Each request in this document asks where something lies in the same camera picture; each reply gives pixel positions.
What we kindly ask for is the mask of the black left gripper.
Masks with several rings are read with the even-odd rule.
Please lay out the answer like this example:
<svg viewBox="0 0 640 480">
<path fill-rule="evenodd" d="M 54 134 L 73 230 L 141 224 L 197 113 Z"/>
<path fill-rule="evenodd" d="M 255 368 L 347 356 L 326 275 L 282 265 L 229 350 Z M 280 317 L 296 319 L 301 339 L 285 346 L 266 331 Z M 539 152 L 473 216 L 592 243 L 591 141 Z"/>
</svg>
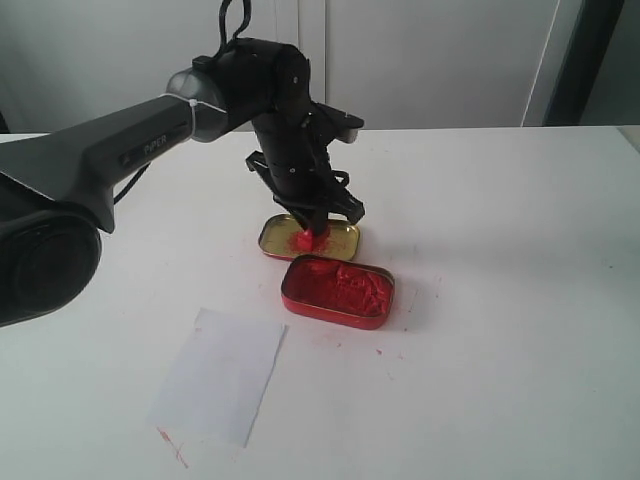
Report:
<svg viewBox="0 0 640 480">
<path fill-rule="evenodd" d="M 362 201 L 346 188 L 331 168 L 327 146 L 316 132 L 314 104 L 298 122 L 281 112 L 264 113 L 251 121 L 261 147 L 262 160 L 249 160 L 273 194 L 303 231 L 321 236 L 328 228 L 328 212 L 358 223 L 365 215 Z"/>
</svg>

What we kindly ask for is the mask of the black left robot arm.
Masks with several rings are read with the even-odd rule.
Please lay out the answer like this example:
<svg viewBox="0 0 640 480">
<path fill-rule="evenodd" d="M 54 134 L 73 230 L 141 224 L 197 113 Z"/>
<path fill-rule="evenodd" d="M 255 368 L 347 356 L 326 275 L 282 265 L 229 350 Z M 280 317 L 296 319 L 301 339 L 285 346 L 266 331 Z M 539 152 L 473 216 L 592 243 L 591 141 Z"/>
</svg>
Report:
<svg viewBox="0 0 640 480">
<path fill-rule="evenodd" d="M 114 230 L 113 190 L 156 158 L 194 140 L 210 143 L 251 124 L 260 148 L 246 161 L 307 231 L 330 214 L 356 224 L 363 203 L 328 146 L 352 142 L 363 121 L 315 102 L 310 63 L 290 45 L 232 40 L 196 58 L 166 92 L 133 107 L 48 135 L 1 146 L 1 322 L 59 310 L 94 276 L 102 233 Z"/>
</svg>

